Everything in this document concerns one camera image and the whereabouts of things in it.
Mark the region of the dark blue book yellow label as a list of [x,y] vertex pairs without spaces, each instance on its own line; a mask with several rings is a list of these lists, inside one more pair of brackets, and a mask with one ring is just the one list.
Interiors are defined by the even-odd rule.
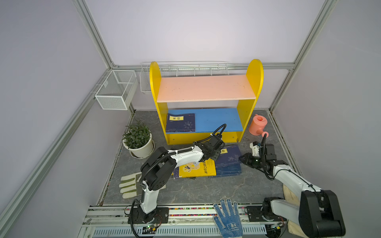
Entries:
[[168,114],[166,132],[195,132],[195,114]]

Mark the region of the dark blue book stack bottom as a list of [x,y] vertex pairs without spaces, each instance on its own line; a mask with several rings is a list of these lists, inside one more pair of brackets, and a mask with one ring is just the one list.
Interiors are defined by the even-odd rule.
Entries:
[[241,164],[216,168],[216,175],[209,178],[221,178],[240,175],[242,173]]

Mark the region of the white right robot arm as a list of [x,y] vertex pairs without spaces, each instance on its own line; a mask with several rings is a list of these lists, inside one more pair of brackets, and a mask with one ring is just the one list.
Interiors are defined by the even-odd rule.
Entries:
[[251,152],[240,161],[257,169],[269,180],[278,180],[299,200],[295,205],[279,197],[264,199],[261,213],[266,220],[282,217],[300,226],[309,238],[343,237],[346,228],[336,194],[310,183],[287,162],[277,159],[273,144],[250,143]]

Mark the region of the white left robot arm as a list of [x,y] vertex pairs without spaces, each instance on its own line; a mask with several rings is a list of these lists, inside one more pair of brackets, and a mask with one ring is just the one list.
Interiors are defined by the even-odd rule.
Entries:
[[156,149],[140,168],[139,185],[142,187],[140,211],[150,214],[156,210],[159,190],[166,185],[176,168],[189,163],[217,159],[224,144],[222,133],[212,133],[208,138],[196,141],[187,148],[167,150],[159,147]]

